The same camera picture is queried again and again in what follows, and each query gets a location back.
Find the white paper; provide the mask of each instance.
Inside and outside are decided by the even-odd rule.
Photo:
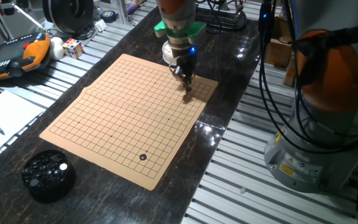
[[[8,91],[0,94],[0,147],[44,109]]]

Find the warning label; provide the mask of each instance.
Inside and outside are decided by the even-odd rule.
[[[280,170],[283,171],[284,173],[290,175],[291,177],[293,176],[293,173],[295,171],[291,167],[285,165],[285,163],[281,163]]]
[[[280,170],[285,174],[307,183],[315,183],[320,175],[321,166],[307,164],[288,153],[280,165]]]

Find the black cable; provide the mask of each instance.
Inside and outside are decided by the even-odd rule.
[[[266,108],[267,114],[269,116],[269,118],[272,120],[273,125],[276,127],[277,131],[281,134],[281,136],[289,143],[291,144],[293,147],[304,151],[304,152],[308,152],[311,154],[333,154],[333,153],[339,153],[339,152],[344,152],[344,151],[348,151],[353,149],[354,147],[358,146],[358,142],[350,142],[348,144],[348,146],[346,147],[342,147],[339,149],[335,149],[335,150],[326,150],[326,151],[311,151],[311,150],[307,150],[307,149],[303,149],[302,147],[296,145],[295,143],[293,143],[285,134],[284,132],[281,130],[281,128],[279,127],[279,125],[277,124],[277,122],[274,120],[273,116],[272,116],[272,112],[270,111],[270,108],[267,104],[267,100],[265,98],[265,94],[264,94],[264,90],[263,90],[263,86],[262,86],[262,79],[264,80],[265,83],[265,88],[266,88],[266,92],[270,92],[269,87],[266,85],[266,76],[265,76],[265,66],[264,66],[264,53],[265,53],[265,45],[262,46],[262,54],[261,54],[261,63],[260,63],[260,70],[259,70],[259,89],[260,89],[260,94],[262,96],[262,101],[264,103],[264,106]]]
[[[291,33],[291,36],[294,37],[295,39],[295,32],[293,30],[293,26],[292,25],[288,25],[289,28],[290,28],[290,31],[293,31]],[[278,132],[283,136],[283,138],[285,138],[292,146],[296,147],[297,149],[299,150],[302,150],[302,151],[306,151],[306,152],[310,152],[310,153],[314,153],[314,154],[330,154],[330,153],[337,153],[337,152],[342,152],[342,151],[346,151],[346,150],[350,150],[352,149],[353,147],[356,147],[358,146],[358,140],[355,140],[355,141],[352,141],[346,145],[343,145],[343,146],[340,146],[340,147],[333,147],[333,146],[329,146],[328,148],[330,149],[329,151],[325,151],[325,152],[314,152],[314,151],[309,151],[309,150],[306,150],[306,149],[302,149],[301,147],[297,146],[295,143],[291,142],[285,135],[284,133],[281,131],[280,127],[278,126],[278,124],[275,122],[273,116],[271,115],[271,112],[270,112],[270,109],[269,109],[269,106],[267,105],[267,102],[266,102],[266,99],[265,99],[265,96],[264,96],[264,93],[263,93],[263,87],[262,87],[262,78],[263,78],[263,82],[265,84],[265,88],[266,88],[266,92],[269,96],[269,99],[273,105],[273,107],[275,108],[277,114],[279,115],[279,117],[282,119],[282,121],[288,126],[288,128],[290,128],[294,134],[296,134],[298,137],[302,138],[302,140],[304,140],[305,142],[309,142],[305,137],[303,137],[301,134],[299,134],[295,129],[293,129],[293,127],[291,127],[289,125],[289,123],[286,121],[286,119],[282,116],[281,112],[278,110],[277,106],[275,105],[275,102],[270,94],[270,91],[269,91],[269,87],[267,85],[267,81],[266,81],[266,77],[265,77],[265,69],[264,69],[264,54],[265,54],[265,46],[267,45],[268,41],[267,40],[264,40],[264,30],[262,30],[260,32],[260,38],[261,38],[261,44],[260,44],[260,48],[261,48],[261,68],[260,68],[260,75],[259,75],[259,85],[260,85],[260,92],[261,92],[261,95],[262,95],[262,99],[263,99],[263,102],[264,102],[264,105],[266,107],[266,110],[267,110],[267,113],[270,117],[270,119],[272,120],[274,126],[277,128]]]
[[[208,3],[208,5],[209,5],[209,8],[211,9],[211,13],[214,13],[214,8],[212,7],[212,5],[211,5],[211,0],[206,0],[206,2]],[[217,32],[217,33],[212,33],[212,34],[220,34],[221,32],[222,32],[222,22],[219,20],[219,17],[218,17],[218,15],[217,14],[215,14],[215,18],[216,18],[216,20],[218,21],[218,23],[219,23],[219,32]]]
[[[303,101],[302,95],[300,95],[300,101],[301,101],[301,106],[303,107],[305,112],[308,114],[308,116],[312,119],[312,121],[315,122],[316,124],[322,126],[322,124],[320,124],[320,122],[316,118],[314,118],[314,116],[310,113],[310,111],[306,107],[305,102]],[[357,138],[358,137],[358,134],[342,134],[342,133],[339,133],[339,132],[336,132],[334,130],[329,129],[326,126],[323,126],[323,128],[328,130],[328,131],[330,131],[330,132],[332,132],[335,135],[340,136],[340,137],[345,137],[345,138]]]
[[[293,27],[292,18],[290,16],[291,12],[290,12],[290,7],[288,5],[288,0],[283,1],[283,6],[284,6],[284,11],[285,11],[286,15],[288,15],[287,16],[287,25],[288,25],[288,29],[290,31],[291,38],[292,38],[292,40],[296,40],[295,39],[296,38],[295,37],[295,30],[294,30],[294,27]],[[296,61],[296,57],[295,57],[295,73],[296,73],[295,78],[297,80],[299,78],[299,74],[298,74],[298,63]],[[308,133],[306,132],[305,128],[303,127],[303,123],[301,122],[300,113],[299,113],[299,105],[300,105],[300,98],[301,98],[301,87],[299,86],[299,82],[295,82],[295,83],[297,83],[297,86],[295,87],[295,91],[298,92],[298,94],[297,94],[298,97],[295,99],[295,115],[296,115],[296,120],[298,122],[298,125],[299,125],[299,127],[301,129],[301,132],[308,139],[308,141],[306,141],[306,142],[309,142],[310,144],[313,144],[313,145],[318,146],[318,147],[323,147],[323,148],[326,148],[326,149],[335,149],[335,148],[339,148],[339,147],[347,147],[350,144],[358,143],[358,140],[355,140],[353,142],[350,142],[350,143],[347,143],[345,145],[341,145],[341,146],[338,147],[338,146],[329,146],[329,145],[326,145],[326,144],[321,144],[320,142],[317,142],[314,139],[312,139],[308,135]]]

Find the orange device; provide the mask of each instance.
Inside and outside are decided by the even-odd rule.
[[[49,36],[37,32],[0,45],[0,80],[19,77],[49,63]]]

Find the table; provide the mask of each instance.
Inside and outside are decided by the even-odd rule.
[[[121,54],[164,64],[161,47],[166,38],[156,38],[153,31],[159,21],[160,14],[154,9],[0,155],[0,223],[181,221],[257,65],[256,21],[247,21],[241,32],[205,35],[195,73],[219,85],[155,190],[143,189],[69,152],[65,154],[76,169],[77,180],[65,198],[39,204],[21,181],[22,168],[34,154],[61,150],[39,134]]]

